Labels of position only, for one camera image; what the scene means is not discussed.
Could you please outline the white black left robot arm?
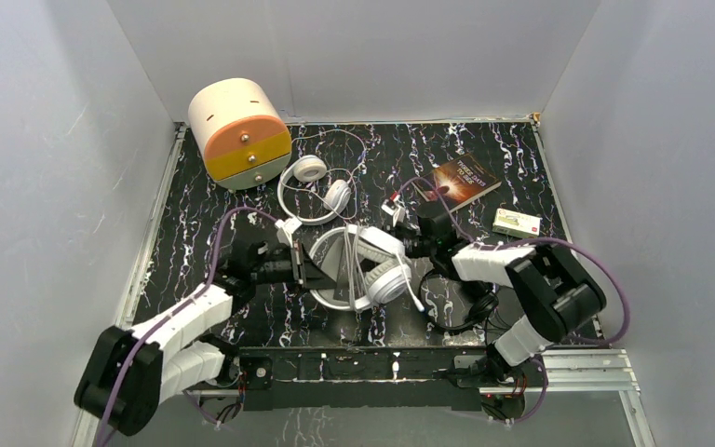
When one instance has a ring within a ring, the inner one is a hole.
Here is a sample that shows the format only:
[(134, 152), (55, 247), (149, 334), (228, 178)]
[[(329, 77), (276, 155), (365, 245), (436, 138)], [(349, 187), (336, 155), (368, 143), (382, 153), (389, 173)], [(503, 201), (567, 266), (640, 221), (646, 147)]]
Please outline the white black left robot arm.
[(315, 261), (301, 241), (238, 244), (187, 298), (127, 329), (97, 339), (74, 393), (74, 405), (115, 431), (133, 436), (165, 400), (201, 382), (229, 387), (241, 364), (236, 349), (206, 334), (245, 307), (265, 284), (300, 291), (333, 290), (340, 261)]

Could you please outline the small white green box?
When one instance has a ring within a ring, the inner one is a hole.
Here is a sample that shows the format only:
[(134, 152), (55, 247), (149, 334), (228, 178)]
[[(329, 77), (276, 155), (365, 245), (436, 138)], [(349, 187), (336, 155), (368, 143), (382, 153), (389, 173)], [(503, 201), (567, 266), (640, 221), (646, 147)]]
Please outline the small white green box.
[(517, 238), (539, 237), (541, 219), (536, 216), (499, 208), (492, 223), (494, 233)]

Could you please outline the black wired headphones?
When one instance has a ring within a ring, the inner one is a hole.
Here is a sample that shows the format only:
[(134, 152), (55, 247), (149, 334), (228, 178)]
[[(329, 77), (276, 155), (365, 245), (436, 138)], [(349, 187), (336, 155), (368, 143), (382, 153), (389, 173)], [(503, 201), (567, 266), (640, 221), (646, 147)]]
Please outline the black wired headphones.
[(508, 330), (522, 317), (516, 293), (491, 282), (460, 282), (433, 270), (417, 286), (429, 332), (457, 335), (474, 329)]

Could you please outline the small white on-ear headphones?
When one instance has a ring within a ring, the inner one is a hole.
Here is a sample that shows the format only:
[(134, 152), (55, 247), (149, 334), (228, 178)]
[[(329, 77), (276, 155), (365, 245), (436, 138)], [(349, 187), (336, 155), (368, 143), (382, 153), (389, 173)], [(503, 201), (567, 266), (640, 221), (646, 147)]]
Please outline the small white on-ear headphones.
[[(351, 169), (331, 168), (319, 156), (307, 154), (291, 162), (280, 174), (277, 184), (277, 199), (280, 208), (291, 218), (308, 226), (327, 224), (336, 218), (344, 222), (354, 221), (358, 210), (348, 214), (347, 208), (357, 192), (356, 175), (362, 169), (359, 162)], [(315, 217), (303, 217), (286, 203), (287, 191), (305, 193), (315, 198), (324, 211)]]

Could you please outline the pastel mini drawer cabinet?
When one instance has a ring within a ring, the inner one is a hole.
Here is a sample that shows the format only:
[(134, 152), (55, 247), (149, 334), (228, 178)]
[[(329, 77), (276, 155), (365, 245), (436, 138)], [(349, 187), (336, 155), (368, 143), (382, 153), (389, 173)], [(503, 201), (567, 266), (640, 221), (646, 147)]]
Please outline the pastel mini drawer cabinet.
[(252, 80), (229, 78), (202, 88), (187, 115), (206, 173), (222, 188), (257, 187), (290, 163), (290, 131)]

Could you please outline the large white over-ear headphones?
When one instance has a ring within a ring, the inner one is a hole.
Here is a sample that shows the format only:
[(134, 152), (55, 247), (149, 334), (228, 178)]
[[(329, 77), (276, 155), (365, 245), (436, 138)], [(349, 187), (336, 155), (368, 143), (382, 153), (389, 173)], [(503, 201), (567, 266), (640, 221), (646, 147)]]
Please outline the large white over-ear headphones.
[(331, 229), (315, 240), (311, 255), (335, 280), (311, 290), (331, 310), (361, 313), (405, 294), (417, 310), (424, 309), (411, 289), (411, 261), (403, 243), (377, 227), (348, 224)]

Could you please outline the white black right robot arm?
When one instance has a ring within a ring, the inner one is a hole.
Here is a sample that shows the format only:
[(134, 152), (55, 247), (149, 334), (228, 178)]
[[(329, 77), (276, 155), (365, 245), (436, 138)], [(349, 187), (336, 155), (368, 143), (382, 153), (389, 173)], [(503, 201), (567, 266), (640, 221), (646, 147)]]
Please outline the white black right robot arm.
[(431, 263), (424, 280), (454, 281), (478, 306), (462, 324), (440, 326), (440, 332), (456, 334), (485, 322), (498, 304), (495, 288), (512, 290), (520, 304), (521, 317), (489, 342), (483, 356), (439, 373), (456, 386), (467, 380), (512, 385), (522, 376), (524, 363), (564, 340), (607, 304), (601, 287), (561, 239), (486, 246), (458, 235), (445, 213), (420, 214), (416, 229), (395, 223), (386, 230), (401, 240), (407, 256)]

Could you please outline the orange brown paperback book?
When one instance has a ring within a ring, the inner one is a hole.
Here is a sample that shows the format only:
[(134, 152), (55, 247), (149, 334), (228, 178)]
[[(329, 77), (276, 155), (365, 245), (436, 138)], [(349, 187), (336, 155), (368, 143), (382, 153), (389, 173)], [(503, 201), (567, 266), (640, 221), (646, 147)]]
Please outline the orange brown paperback book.
[(497, 189), (501, 180), (472, 153), (464, 154), (434, 168), (412, 186), (425, 201), (441, 197), (448, 211), (458, 210)]

